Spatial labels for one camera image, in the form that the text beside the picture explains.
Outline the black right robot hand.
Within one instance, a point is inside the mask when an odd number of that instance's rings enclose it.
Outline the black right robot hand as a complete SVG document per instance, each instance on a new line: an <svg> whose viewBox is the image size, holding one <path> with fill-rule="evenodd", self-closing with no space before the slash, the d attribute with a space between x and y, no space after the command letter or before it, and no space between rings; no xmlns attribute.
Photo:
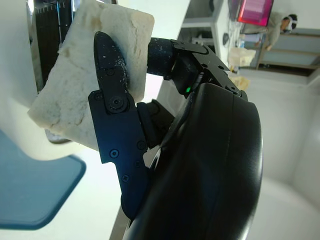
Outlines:
<svg viewBox="0 0 320 240"><path fill-rule="evenodd" d="M127 64L104 32L94 36L99 89L88 96L102 163L112 162L129 222L125 240L244 240L258 204L263 138L256 106L205 45L152 38L147 72L172 80L177 116L135 103Z"/></svg>

